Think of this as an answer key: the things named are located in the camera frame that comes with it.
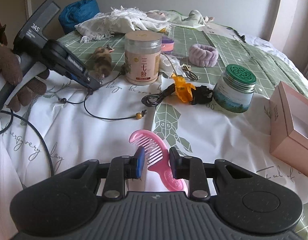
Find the brown knit gloved hand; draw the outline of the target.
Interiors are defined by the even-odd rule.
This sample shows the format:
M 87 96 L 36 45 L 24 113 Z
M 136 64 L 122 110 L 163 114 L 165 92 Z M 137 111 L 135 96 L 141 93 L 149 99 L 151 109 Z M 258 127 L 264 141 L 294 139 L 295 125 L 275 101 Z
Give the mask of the brown knit gloved hand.
M 0 43 L 0 73 L 4 79 L 13 86 L 23 80 L 20 63 L 10 48 Z M 18 112 L 21 106 L 28 106 L 37 95 L 44 95 L 46 84 L 34 77 L 12 98 L 8 104 L 14 112 Z

